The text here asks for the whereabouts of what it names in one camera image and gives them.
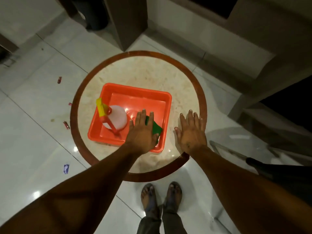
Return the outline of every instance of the pant leg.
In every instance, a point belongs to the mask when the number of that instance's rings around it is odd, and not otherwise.
[[[165,210],[163,213],[163,227],[165,234],[187,234],[180,216],[170,210]]]
[[[137,234],[159,234],[160,225],[160,219],[146,216],[141,219]]]

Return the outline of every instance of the leg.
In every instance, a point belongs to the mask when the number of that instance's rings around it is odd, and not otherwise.
[[[181,203],[182,190],[177,182],[171,182],[163,204],[165,234],[187,234],[177,210]]]
[[[159,218],[155,189],[151,183],[143,187],[141,201],[146,216],[140,221],[137,234],[159,234],[161,220]]]

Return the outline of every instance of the person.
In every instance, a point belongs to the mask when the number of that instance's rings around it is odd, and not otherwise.
[[[0,227],[0,233],[94,233],[136,159],[156,145],[158,135],[152,134],[154,114],[150,113],[147,125],[145,118],[146,111],[139,112],[119,149],[23,208]],[[178,144],[205,172],[242,234],[312,233],[309,205],[215,154],[207,146],[204,123],[197,113],[190,110],[188,121],[182,114],[180,120],[182,130],[175,128]],[[163,205],[166,234],[186,233],[177,214],[181,198],[180,185],[172,182]],[[138,234],[159,233],[161,220],[152,184],[144,186],[141,200],[146,217],[139,224]]]

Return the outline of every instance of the plastic tray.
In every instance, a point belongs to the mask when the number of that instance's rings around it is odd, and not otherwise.
[[[149,115],[150,112],[154,112],[154,121],[163,129],[158,144],[151,152],[160,153],[163,150],[171,107],[171,94],[168,92],[107,83],[103,86],[99,97],[102,98],[103,103],[109,106],[119,105],[123,107],[127,113],[128,122],[126,127],[119,132],[119,135],[115,135],[101,123],[94,102],[96,110],[88,132],[88,138],[90,140],[122,145],[129,132],[130,119],[135,121],[137,112],[146,109],[147,115]]]

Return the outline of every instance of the floor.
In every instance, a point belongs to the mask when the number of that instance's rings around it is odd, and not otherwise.
[[[71,19],[38,43],[0,75],[0,225],[43,193],[89,167],[75,146],[69,123],[69,102],[96,65],[122,51],[109,30],[88,33]],[[269,162],[266,144],[229,119],[224,112],[239,93],[205,73],[202,57],[181,54],[175,45],[158,42],[157,33],[143,34],[128,49],[161,52],[193,71],[206,96],[206,135],[246,156]],[[69,165],[68,174],[63,166]],[[183,200],[179,214],[188,233],[227,233],[216,220],[219,201],[200,167],[190,159],[173,174],[154,181],[158,202],[171,181],[180,182]],[[96,233],[136,233],[144,211],[143,183],[123,182]]]

